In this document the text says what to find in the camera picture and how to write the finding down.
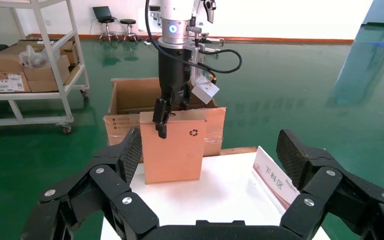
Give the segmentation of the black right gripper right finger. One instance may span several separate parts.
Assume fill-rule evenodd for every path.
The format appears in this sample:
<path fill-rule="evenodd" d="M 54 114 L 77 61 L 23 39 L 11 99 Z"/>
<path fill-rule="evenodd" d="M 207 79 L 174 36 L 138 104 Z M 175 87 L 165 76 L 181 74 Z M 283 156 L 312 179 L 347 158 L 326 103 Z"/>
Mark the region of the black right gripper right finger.
<path fill-rule="evenodd" d="M 384 240 L 383 187 L 345 170 L 327 150 L 303 144 L 289 129 L 279 132 L 276 154 L 299 191 L 282 227 L 309 240 L 332 214 L 361 239 Z"/>

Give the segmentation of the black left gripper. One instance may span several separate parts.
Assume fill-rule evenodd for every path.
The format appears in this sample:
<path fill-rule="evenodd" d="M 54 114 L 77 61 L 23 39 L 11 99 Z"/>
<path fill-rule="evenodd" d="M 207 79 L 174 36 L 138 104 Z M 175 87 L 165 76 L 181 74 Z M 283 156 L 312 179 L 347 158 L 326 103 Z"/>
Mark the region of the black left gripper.
<path fill-rule="evenodd" d="M 190 105 L 191 66 L 181 61 L 189 61 L 192 52 L 187 49 L 161 48 L 167 55 L 158 53 L 158 77 L 161 97 L 156 99 L 152 121 L 158 136 L 167 138 L 167 122 L 173 107 L 179 106 L 180 111 L 187 111 Z"/>

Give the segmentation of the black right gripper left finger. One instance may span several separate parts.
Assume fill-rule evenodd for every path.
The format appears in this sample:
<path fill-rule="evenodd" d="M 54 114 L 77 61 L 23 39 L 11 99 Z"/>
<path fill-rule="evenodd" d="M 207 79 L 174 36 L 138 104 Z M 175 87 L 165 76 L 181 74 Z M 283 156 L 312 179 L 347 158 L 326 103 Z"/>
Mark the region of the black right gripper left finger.
<path fill-rule="evenodd" d="M 142 240 L 159 227 L 150 207 L 131 188 L 142 152 L 141 132 L 99 150 L 80 171 L 38 196 L 20 234 L 22 240 L 71 240 L 82 223 L 102 212 L 123 240 Z"/>

